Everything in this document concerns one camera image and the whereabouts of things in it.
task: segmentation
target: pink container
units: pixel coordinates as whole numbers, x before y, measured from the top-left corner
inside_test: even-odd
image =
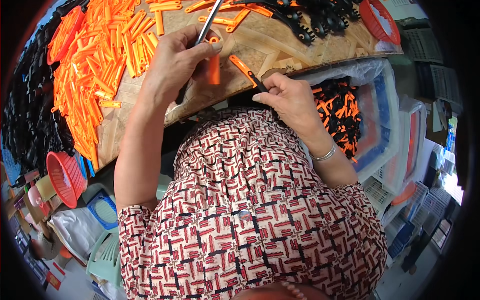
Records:
[[[57,195],[69,208],[75,208],[87,186],[75,158],[66,152],[50,151],[47,154],[47,171]]]

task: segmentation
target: patterned blouse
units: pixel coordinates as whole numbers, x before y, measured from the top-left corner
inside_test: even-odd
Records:
[[[278,281],[365,299],[382,276],[384,230],[359,184],[328,188],[290,128],[230,109],[180,146],[152,212],[118,214],[129,299],[227,300]]]

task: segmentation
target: silver bracelet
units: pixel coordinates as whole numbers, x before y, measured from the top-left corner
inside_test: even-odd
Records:
[[[314,157],[314,156],[310,153],[310,151],[308,152],[308,154],[310,154],[310,157],[311,157],[312,159],[316,160],[316,161],[326,160],[326,159],[331,158],[332,155],[333,155],[333,153],[335,153],[335,150],[336,150],[336,147],[335,147],[335,146],[336,146],[336,144],[335,144],[335,142],[333,142],[332,149],[330,149],[330,151],[328,151],[328,153],[325,154],[325,155],[322,156],[322,157]]]

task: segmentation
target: woman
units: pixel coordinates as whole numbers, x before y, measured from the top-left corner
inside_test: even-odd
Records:
[[[384,270],[384,231],[305,81],[274,74],[269,93],[253,97],[289,128],[259,109],[202,124],[156,199],[165,111],[197,64],[221,50],[186,49],[199,31],[160,38],[122,141],[115,195],[129,299],[366,298]]]

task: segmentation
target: table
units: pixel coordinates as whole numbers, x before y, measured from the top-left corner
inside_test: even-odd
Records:
[[[206,9],[186,14],[184,8],[193,3],[195,1],[182,1],[182,10],[163,12],[166,34],[189,24],[199,23],[199,16],[208,15]],[[144,9],[147,16],[154,17],[149,13],[148,4],[142,3],[136,7],[136,11],[140,9]],[[220,11],[218,16],[233,18],[238,11],[240,9]],[[362,20],[349,20],[348,23],[344,34],[329,34],[324,39],[316,38],[309,47],[301,43],[280,21],[256,12],[250,12],[231,34],[226,33],[225,25],[213,24],[212,29],[223,43],[220,53],[221,84],[213,86],[194,82],[187,90],[186,100],[179,106],[169,107],[165,115],[165,126],[252,87],[247,77],[229,61],[231,54],[238,56],[258,78],[264,80],[274,72],[294,74],[346,60],[402,53],[400,46],[379,41],[372,36]],[[310,19],[305,13],[302,24],[310,27]],[[155,26],[150,30],[156,32]],[[115,100],[122,101],[122,107],[102,108],[104,121],[97,127],[98,163],[101,168],[119,154],[125,124],[136,102],[144,76],[145,73],[132,79],[128,72],[125,72],[115,97]]]

